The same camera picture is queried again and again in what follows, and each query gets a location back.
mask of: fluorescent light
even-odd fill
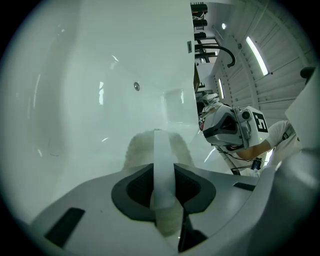
[[[224,99],[224,91],[222,90],[222,84],[221,84],[221,79],[219,78],[219,85],[220,85],[220,92],[221,92],[221,98]]]
[[[251,50],[253,51],[254,56],[256,57],[256,60],[258,61],[262,74],[265,76],[267,75],[269,72],[267,70],[266,64],[264,63],[257,47],[254,45],[254,43],[252,42],[252,40],[250,39],[250,37],[248,36],[246,38],[246,42],[248,43],[248,45],[250,46]]]

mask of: black handle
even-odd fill
[[[232,62],[229,63],[228,65],[226,65],[228,68],[234,66],[236,64],[236,57],[234,56],[234,54],[227,48],[218,46],[218,45],[202,45],[202,44],[196,44],[194,46],[195,50],[200,50],[200,49],[219,49],[219,50],[223,50],[226,53],[228,53],[232,59]],[[214,52],[206,52],[206,53],[199,53],[196,54],[194,57],[195,58],[204,58],[204,57],[214,57],[216,56],[216,54]]]

